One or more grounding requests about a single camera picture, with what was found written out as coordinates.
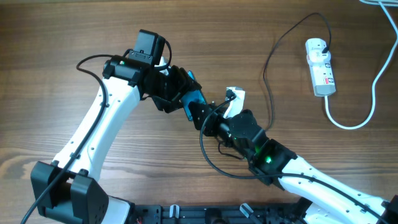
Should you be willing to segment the turquoise screen smartphone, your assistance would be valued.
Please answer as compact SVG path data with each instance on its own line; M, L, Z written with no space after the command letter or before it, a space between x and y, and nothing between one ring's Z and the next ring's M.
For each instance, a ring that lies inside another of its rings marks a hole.
M183 105L183 109L184 112L187 116L187 119L189 121L193 121L193 116L192 116L192 112L189 109L189 103L191 102L195 102L195 103L201 103L201 104L207 104L205 97L203 95L203 92L201 91L201 86L200 84L197 82L197 79L195 78L193 72L191 70L189 70L187 72L188 76L193 80L195 87L197 89L193 90L193 91L187 91L186 94L184 94L182 96L182 98L180 99L180 102Z

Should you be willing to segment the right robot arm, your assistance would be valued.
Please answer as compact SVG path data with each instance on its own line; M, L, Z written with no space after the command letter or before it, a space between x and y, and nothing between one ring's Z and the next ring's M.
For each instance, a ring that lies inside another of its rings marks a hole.
M306 199L303 219L333 223L397 223L397 197L391 201L362 193L320 172L304 158L267 137L250 110L224 118L222 105L188 105L200 136L220 138L248 162L250 179Z

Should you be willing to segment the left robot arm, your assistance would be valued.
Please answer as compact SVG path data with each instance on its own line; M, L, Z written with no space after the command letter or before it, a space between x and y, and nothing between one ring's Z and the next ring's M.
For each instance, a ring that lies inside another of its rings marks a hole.
M32 169L31 210L62 223L136 222L136 206L108 195L98 181L117 133L141 101L151 98L159 111L171 113L200 91L187 71L163 57L169 48L161 35L140 30L133 48L106 55L98 95L71 140L51 163Z

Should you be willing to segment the white charger plug adapter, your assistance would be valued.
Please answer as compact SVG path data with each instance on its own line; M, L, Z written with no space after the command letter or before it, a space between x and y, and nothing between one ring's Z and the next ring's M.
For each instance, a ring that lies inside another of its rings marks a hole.
M310 66L323 65L329 63L331 54L323 53L322 50L311 50L307 53L307 62Z

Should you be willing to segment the white power strip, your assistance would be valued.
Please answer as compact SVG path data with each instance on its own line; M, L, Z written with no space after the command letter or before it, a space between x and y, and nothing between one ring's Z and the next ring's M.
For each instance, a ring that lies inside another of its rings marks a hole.
M323 50L326 42L319 38L308 39L305 43L306 53L311 50ZM331 61L323 65L309 66L314 95L317 97L330 96L336 91L335 79L331 69Z

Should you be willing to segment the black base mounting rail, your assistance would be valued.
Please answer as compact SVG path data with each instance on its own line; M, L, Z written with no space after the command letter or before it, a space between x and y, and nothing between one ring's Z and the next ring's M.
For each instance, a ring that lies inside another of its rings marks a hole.
M128 223L211 224L211 223L305 223L305 212L296 203L251 205L246 215L242 205L160 206L137 205Z

